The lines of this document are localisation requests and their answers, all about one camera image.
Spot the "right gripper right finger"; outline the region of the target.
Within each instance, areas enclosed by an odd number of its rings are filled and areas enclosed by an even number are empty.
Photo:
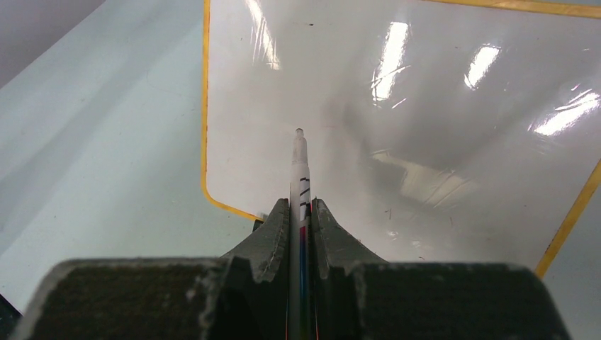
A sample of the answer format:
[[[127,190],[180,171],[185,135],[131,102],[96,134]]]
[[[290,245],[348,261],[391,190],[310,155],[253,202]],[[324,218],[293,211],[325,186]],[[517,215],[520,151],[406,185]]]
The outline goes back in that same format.
[[[316,198],[311,241],[320,339],[568,339],[542,281],[514,263],[388,262]]]

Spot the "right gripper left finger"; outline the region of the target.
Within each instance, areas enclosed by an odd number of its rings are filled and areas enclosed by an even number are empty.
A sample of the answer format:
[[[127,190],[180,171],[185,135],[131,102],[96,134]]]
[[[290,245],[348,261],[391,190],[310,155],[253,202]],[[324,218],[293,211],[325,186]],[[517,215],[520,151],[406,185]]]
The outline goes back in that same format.
[[[219,257],[75,259],[42,280],[13,339],[285,339],[285,198]]]

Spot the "black whiteboard marker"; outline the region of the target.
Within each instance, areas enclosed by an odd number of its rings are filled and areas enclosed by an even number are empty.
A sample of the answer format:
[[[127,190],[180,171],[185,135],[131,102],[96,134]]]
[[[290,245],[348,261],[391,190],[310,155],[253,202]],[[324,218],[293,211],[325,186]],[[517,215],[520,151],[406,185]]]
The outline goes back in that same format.
[[[310,280],[308,229],[310,225],[310,170],[304,131],[296,130],[293,140],[290,181],[288,338],[309,339]]]

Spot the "yellow framed whiteboard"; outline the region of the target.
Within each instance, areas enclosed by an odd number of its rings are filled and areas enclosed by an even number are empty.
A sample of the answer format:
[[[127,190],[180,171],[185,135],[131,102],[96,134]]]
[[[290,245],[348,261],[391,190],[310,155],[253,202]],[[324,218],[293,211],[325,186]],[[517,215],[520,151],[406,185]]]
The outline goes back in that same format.
[[[254,219],[311,195],[390,261],[544,275],[600,185],[600,7],[206,1],[202,189]]]

